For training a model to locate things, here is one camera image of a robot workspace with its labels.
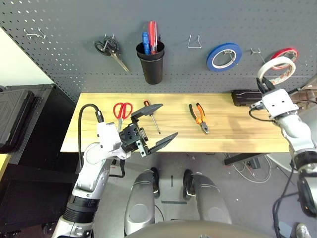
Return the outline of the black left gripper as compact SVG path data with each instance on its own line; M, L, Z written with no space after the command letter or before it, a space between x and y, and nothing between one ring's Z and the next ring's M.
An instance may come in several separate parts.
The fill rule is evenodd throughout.
M162 140L158 141L154 147L148 149L148 137L145 133L145 130L142 127L139 127L137 122L139 121L140 117L152 115L156 110L158 110L162 106L163 104L153 104L150 106L144 106L143 108L131 114L130 118L132 123L130 123L126 128L124 128L119 133L119 137L122 142L121 148L123 149L123 151L128 153L139 150L141 156L145 157L164 148L178 135L178 132L171 134L163 138Z

